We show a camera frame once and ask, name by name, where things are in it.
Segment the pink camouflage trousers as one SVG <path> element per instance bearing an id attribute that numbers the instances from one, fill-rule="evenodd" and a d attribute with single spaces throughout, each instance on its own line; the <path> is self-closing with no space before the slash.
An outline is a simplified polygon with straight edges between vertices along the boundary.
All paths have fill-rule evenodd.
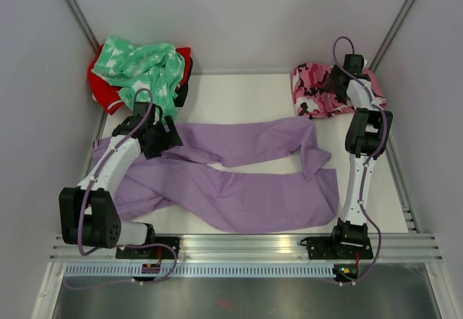
<path id="1" fill-rule="evenodd" d="M 291 92 L 296 115 L 325 119 L 354 112 L 352 102 L 338 98 L 333 85 L 326 90 L 332 68 L 326 64 L 304 63 L 293 69 Z"/>

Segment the purple trousers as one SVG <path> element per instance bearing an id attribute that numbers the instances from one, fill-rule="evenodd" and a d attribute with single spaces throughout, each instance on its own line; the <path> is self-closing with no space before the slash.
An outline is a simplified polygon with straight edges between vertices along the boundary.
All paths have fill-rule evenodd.
<path id="1" fill-rule="evenodd" d="M 323 226 L 338 213 L 336 171 L 303 116 L 250 124 L 181 123 L 182 145 L 138 157 L 113 200 L 126 220 L 180 205 L 212 227 L 267 234 Z"/>

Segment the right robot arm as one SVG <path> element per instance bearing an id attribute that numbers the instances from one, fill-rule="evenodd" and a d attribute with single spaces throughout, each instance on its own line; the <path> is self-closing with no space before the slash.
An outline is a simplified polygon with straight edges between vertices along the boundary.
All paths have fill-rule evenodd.
<path id="1" fill-rule="evenodd" d="M 354 108 L 344 143 L 349 154 L 347 194 L 329 242 L 333 255 L 344 259 L 355 253 L 373 257 L 366 208 L 373 170 L 386 149 L 393 120 L 393 114 L 384 110 L 374 94 L 364 66 L 362 55 L 347 54 L 342 65 L 333 67 L 327 82 L 336 97 L 351 102 Z"/>

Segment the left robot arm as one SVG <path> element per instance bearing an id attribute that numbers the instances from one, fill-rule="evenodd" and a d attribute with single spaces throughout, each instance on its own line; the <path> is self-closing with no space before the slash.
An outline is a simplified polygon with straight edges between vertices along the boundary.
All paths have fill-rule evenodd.
<path id="1" fill-rule="evenodd" d="M 170 116 L 161 107 L 137 102 L 119 124 L 91 172 L 76 187 L 59 193 L 62 239 L 82 255 L 100 248 L 129 247 L 142 259 L 156 254 L 156 233 L 150 224 L 124 221 L 114 196 L 132 163 L 140 156 L 157 158 L 182 141 Z"/>

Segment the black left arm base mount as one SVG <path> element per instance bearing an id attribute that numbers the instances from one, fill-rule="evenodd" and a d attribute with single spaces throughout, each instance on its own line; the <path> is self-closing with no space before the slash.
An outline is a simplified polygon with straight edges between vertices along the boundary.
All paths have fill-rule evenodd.
<path id="1" fill-rule="evenodd" d="M 156 237 L 147 245 L 124 247 L 116 249 L 116 259 L 119 260 L 174 260 L 174 255 L 180 251 L 179 237 Z"/>

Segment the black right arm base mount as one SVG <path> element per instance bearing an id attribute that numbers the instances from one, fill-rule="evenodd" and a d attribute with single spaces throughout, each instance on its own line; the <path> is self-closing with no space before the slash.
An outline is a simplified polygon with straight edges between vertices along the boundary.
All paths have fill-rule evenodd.
<path id="1" fill-rule="evenodd" d="M 310 260 L 372 260 L 373 250 L 368 240 L 366 245 L 342 244 L 331 237 L 306 237 L 300 240 Z"/>

